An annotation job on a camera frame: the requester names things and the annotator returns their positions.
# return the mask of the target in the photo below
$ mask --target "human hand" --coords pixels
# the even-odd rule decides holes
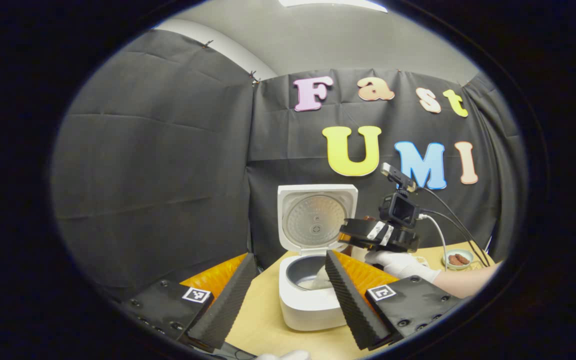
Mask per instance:
[[[419,276],[429,283],[434,282],[441,271],[432,270],[420,264],[418,260],[407,252],[370,251],[365,256],[367,264],[379,264],[383,271],[398,279],[409,276]]]
[[[304,350],[295,350],[281,357],[271,353],[263,353],[262,355],[254,358],[254,360],[311,360],[311,353]]]

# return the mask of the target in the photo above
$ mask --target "small white dish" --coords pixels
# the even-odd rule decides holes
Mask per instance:
[[[457,254],[466,258],[466,260],[468,260],[469,263],[467,265],[462,265],[462,266],[450,264],[450,261],[448,261],[448,257],[450,257],[450,255],[457,255]],[[448,265],[448,268],[450,268],[450,269],[461,270],[461,269],[466,269],[467,267],[471,266],[474,258],[475,257],[473,255],[473,253],[471,253],[470,251],[463,250],[461,248],[457,248],[455,250],[446,251],[445,255],[441,257],[441,262],[442,262],[442,264]]]

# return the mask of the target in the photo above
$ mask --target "white cable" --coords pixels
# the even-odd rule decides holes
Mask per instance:
[[[445,271],[448,271],[448,259],[446,259],[446,240],[444,239],[444,234],[442,233],[441,228],[439,228],[439,224],[437,223],[437,221],[435,221],[435,219],[432,218],[432,216],[428,216],[427,214],[419,214],[419,217],[417,219],[419,220],[428,219],[432,221],[434,227],[437,228],[437,231],[439,232],[439,237],[441,237],[441,244],[443,245],[443,268],[445,269]]]

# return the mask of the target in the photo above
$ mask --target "screw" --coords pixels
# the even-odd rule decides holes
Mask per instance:
[[[179,331],[184,330],[184,327],[181,326],[181,324],[178,323],[178,322],[176,322],[176,321],[172,321],[172,322],[170,323],[170,328],[173,328],[174,330],[179,330]]]

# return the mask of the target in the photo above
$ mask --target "wooden table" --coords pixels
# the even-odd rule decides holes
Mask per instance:
[[[472,252],[466,242],[447,245],[446,249]],[[413,255],[424,257],[431,269],[443,271],[443,251],[443,246],[420,248]],[[255,355],[270,353],[282,356],[291,351],[305,350],[310,352],[312,360],[354,360],[384,349],[359,350],[347,325],[320,331],[297,331],[286,326],[279,301],[279,263],[295,255],[297,253],[287,251],[254,278],[226,342]],[[490,264],[494,263],[489,256],[486,257]],[[478,263],[475,256],[472,267],[478,268]]]

